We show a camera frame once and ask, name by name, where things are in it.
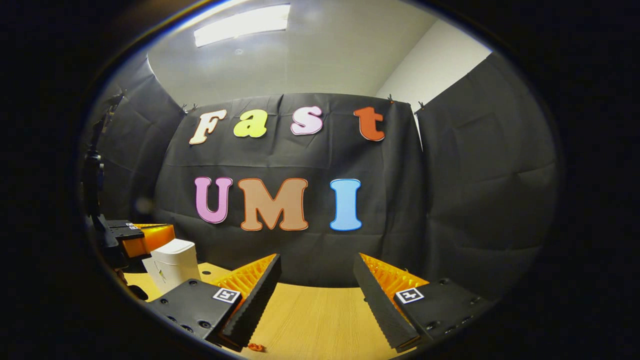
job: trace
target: wooden table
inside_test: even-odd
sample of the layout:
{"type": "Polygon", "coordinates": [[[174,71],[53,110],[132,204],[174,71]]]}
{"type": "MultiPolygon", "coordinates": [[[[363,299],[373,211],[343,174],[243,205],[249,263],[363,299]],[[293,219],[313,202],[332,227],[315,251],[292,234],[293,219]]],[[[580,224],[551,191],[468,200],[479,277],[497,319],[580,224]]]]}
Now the wooden table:
{"type": "MultiPolygon", "coordinates": [[[[208,263],[198,267],[204,282],[229,273],[208,263]]],[[[125,278],[130,285],[142,288],[148,301],[162,295],[149,274],[125,274],[125,278]]],[[[376,360],[399,355],[389,347],[360,288],[278,283],[251,342],[264,345],[265,352],[244,348],[241,355],[247,359],[376,360]]]]}

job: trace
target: small orange object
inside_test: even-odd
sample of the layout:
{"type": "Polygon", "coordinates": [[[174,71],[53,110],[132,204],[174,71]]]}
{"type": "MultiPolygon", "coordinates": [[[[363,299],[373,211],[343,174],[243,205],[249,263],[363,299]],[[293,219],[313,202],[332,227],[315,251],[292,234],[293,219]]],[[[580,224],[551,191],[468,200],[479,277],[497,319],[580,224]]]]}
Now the small orange object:
{"type": "Polygon", "coordinates": [[[249,346],[247,347],[249,348],[249,350],[253,350],[253,351],[259,351],[259,352],[264,351],[264,347],[260,344],[250,343],[249,346]]]}

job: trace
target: brown letter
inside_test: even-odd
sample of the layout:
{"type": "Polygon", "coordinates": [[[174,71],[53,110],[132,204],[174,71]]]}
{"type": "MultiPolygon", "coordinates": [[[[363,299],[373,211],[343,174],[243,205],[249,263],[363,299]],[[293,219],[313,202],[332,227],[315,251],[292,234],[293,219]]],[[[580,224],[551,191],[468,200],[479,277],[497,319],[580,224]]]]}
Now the brown letter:
{"type": "Polygon", "coordinates": [[[286,231],[299,231],[309,227],[305,221],[302,197],[308,182],[304,179],[286,179],[275,199],[264,186],[260,179],[242,179],[238,181],[238,187],[244,192],[244,222],[240,227],[247,231],[262,229],[262,223],[258,221],[258,212],[264,223],[273,230],[278,223],[280,213],[282,222],[280,228],[286,231]]]}

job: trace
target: screw hole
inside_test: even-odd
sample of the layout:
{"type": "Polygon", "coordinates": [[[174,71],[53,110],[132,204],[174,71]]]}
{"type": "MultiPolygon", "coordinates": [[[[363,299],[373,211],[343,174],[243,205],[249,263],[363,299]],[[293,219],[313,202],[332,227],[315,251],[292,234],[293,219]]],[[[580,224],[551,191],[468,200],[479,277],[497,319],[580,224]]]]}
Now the screw hole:
{"type": "Polygon", "coordinates": [[[440,326],[440,322],[430,322],[430,323],[427,324],[427,326],[425,326],[424,329],[427,330],[427,331],[431,331],[431,330],[437,328],[438,326],[440,326]]]}

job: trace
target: black fabric backdrop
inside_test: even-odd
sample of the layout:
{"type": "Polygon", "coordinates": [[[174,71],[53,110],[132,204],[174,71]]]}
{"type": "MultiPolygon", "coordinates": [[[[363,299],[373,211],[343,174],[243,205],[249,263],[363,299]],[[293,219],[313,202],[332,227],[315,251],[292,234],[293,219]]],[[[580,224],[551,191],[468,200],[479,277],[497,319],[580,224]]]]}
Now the black fabric backdrop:
{"type": "Polygon", "coordinates": [[[156,191],[157,221],[174,224],[176,236],[196,243],[198,258],[236,268],[274,252],[282,255],[282,282],[307,286],[357,286],[353,255],[364,252],[413,273],[424,261],[425,187],[422,151],[409,104],[357,95],[286,94],[236,99],[190,113],[171,140],[156,191]],[[323,128],[313,135],[292,134],[292,113],[302,106],[322,109],[323,128]],[[374,142],[360,134],[357,109],[374,107],[385,132],[374,142]],[[267,111],[266,134],[239,138],[233,133],[245,111],[267,111]],[[200,115],[227,110],[207,140],[190,145],[200,115]],[[215,179],[230,177],[228,216],[220,224],[202,220],[195,206],[197,177],[209,177],[209,208],[218,206],[215,179]],[[245,178],[261,179],[274,197],[288,178],[308,181],[303,207],[308,229],[245,231],[245,178]],[[358,179],[355,231],[334,231],[334,179],[358,179]]]}
{"type": "MultiPolygon", "coordinates": [[[[146,54],[131,58],[103,90],[89,117],[100,120],[106,100],[127,90],[125,97],[100,135],[97,150],[104,163],[104,187],[100,210],[107,219],[152,222],[152,201],[164,152],[185,116],[154,75],[146,54]]],[[[84,150],[90,139],[85,129],[84,150]]]]}
{"type": "Polygon", "coordinates": [[[527,271],[554,216],[556,149],[538,103],[493,53],[417,111],[429,210],[427,280],[496,298],[527,271]]]}

